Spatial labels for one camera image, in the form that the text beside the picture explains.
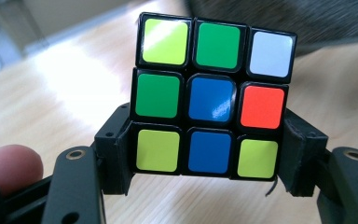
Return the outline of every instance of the hand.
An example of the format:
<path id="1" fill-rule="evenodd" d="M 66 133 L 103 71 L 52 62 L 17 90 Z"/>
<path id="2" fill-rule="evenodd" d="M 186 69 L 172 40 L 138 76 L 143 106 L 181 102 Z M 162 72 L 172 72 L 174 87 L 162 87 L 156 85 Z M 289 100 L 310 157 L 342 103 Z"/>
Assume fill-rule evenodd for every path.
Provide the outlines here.
<path id="1" fill-rule="evenodd" d="M 23 189 L 43 176 L 40 156 L 28 147 L 0 147 L 0 191 L 7 196 Z"/>

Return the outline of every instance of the wooden table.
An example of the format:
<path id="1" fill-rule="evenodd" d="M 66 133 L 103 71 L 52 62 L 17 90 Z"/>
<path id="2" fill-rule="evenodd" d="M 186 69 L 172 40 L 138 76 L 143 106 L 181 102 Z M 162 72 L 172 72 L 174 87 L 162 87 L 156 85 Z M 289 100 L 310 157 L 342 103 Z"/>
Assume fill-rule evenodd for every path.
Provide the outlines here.
<path id="1" fill-rule="evenodd" d="M 88 146 L 111 113 L 130 99 L 141 11 L 185 14 L 178 1 L 129 7 L 0 73 L 0 146 L 23 144 L 43 158 L 45 176 L 69 147 Z M 325 132 L 328 148 L 358 148 L 358 44 L 297 58 L 287 106 Z M 129 196 L 106 196 L 108 223 L 320 223 L 313 198 L 282 183 L 136 175 Z"/>

